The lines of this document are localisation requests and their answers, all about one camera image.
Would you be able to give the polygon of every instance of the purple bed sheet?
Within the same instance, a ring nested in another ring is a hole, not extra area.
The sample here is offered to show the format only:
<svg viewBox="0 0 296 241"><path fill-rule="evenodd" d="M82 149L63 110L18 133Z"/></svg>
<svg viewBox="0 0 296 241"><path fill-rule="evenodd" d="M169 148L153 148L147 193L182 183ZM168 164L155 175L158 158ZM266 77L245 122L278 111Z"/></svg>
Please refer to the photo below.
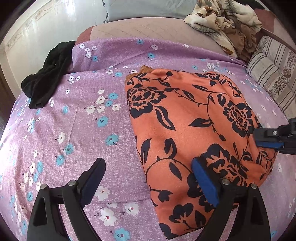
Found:
<svg viewBox="0 0 296 241"><path fill-rule="evenodd" d="M85 213L102 240L166 240L145 183L130 124L125 76L142 65L187 72L217 71L231 78L264 127L288 121L272 98L227 56L154 39L97 39L73 48L73 65L42 109L21 94L0 141L0 212L19 240L26 240L30 212L42 183L65 185L102 157L106 174ZM278 154L260 187L277 240L296 212L296 161ZM65 208L70 240L77 240ZM233 211L221 240L231 230ZM201 230L175 240L195 240Z"/></svg>

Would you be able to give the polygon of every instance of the orange floral cloth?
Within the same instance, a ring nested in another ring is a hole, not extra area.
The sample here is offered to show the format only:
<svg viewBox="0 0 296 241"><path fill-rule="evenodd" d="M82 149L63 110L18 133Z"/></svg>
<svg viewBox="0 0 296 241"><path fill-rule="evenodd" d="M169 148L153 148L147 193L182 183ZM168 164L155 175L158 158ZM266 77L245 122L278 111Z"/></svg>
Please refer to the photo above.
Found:
<svg viewBox="0 0 296 241"><path fill-rule="evenodd" d="M258 148L261 127L240 90L216 72L187 73L143 66L125 89L137 151L167 239L202 228L214 207L191 170L194 157L236 185L260 186L273 149Z"/></svg>

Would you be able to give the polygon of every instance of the beige fleece blanket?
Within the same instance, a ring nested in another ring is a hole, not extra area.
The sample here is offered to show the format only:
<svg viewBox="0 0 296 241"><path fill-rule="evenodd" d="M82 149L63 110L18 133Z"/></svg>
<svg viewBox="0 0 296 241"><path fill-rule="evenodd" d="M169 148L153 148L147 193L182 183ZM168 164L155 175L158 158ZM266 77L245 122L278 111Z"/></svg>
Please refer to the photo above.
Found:
<svg viewBox="0 0 296 241"><path fill-rule="evenodd" d="M237 51L240 52L240 50L237 43L233 43L227 36L229 30L235 32L236 25L239 23L239 25L248 26L254 36L262 26L249 5L242 5L234 0L198 0L192 14L188 15L184 21L197 31L212 37L229 56L234 58L237 58Z"/></svg>

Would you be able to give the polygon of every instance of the silver bolt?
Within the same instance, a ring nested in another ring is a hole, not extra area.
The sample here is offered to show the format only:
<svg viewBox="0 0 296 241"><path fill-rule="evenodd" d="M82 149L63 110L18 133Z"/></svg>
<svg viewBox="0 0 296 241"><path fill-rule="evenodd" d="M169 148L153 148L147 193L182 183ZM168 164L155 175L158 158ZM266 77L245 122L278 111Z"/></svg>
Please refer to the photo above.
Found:
<svg viewBox="0 0 296 241"><path fill-rule="evenodd" d="M46 185L46 184L41 184L41 185L40 185L40 189L41 189L41 190L43 190L43 189L45 189L45 188L47 188L47 185Z"/></svg>
<svg viewBox="0 0 296 241"><path fill-rule="evenodd" d="M76 180L71 180L68 182L69 186L74 186L76 184Z"/></svg>
<svg viewBox="0 0 296 241"><path fill-rule="evenodd" d="M252 183L252 184L251 184L251 188L253 188L253 189L257 189L258 186L257 186L255 183Z"/></svg>
<svg viewBox="0 0 296 241"><path fill-rule="evenodd" d="M229 181L228 179L223 179L223 180L222 180L222 183L223 183L224 185L229 185L230 181Z"/></svg>

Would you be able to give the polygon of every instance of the striped cushion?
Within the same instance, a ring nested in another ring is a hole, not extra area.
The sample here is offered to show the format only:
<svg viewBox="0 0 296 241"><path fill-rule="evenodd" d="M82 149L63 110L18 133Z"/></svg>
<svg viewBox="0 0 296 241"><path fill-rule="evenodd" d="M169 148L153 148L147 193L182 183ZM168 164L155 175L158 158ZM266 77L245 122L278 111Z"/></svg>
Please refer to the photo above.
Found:
<svg viewBox="0 0 296 241"><path fill-rule="evenodd" d="M293 51L264 36L247 66L247 73L273 97L287 118L296 117L295 65Z"/></svg>

